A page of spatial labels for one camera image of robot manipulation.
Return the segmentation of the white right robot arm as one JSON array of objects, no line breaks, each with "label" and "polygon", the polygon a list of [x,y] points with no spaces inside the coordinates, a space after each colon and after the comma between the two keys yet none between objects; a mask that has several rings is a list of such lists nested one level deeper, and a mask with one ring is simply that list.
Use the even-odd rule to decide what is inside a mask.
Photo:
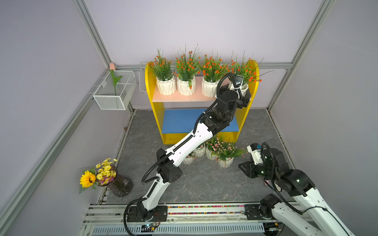
[{"label": "white right robot arm", "polygon": [[252,160],[239,164],[251,178],[271,182],[274,194],[259,207],[246,206],[246,216],[276,219],[300,236],[351,236],[353,233],[326,203],[314,182],[301,170],[291,169],[283,153],[267,143],[247,147]]}]

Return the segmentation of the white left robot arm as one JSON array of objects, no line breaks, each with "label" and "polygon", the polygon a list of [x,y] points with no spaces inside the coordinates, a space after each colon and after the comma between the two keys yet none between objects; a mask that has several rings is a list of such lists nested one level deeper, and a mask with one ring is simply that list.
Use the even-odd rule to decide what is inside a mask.
[{"label": "white left robot arm", "polygon": [[194,128],[172,147],[157,151],[157,161],[143,175],[141,183],[151,183],[148,192],[141,198],[133,200],[125,209],[125,220],[131,222],[151,221],[156,215],[158,202],[169,185],[183,174],[179,168],[184,159],[200,144],[213,138],[233,121],[237,109],[246,108],[251,94],[241,92],[243,77],[227,73],[221,78],[228,78],[234,89],[219,83],[216,100],[197,118]]}]

